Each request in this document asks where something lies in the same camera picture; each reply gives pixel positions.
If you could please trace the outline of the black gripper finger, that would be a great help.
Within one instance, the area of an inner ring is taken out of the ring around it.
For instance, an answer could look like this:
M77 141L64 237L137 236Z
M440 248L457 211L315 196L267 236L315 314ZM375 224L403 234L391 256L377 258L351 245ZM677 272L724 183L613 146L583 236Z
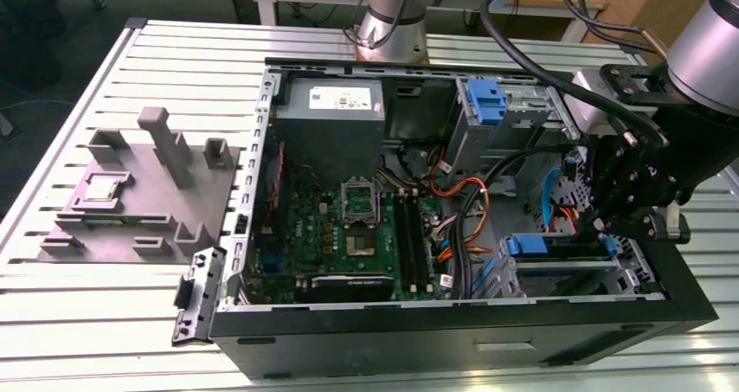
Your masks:
M640 209L605 218L605 232L635 241L689 241L691 229L679 208Z
M588 207L577 221L577 239L595 240L600 233L640 238L644 224L635 214L633 187L644 145L629 145L623 136L591 137L587 150Z

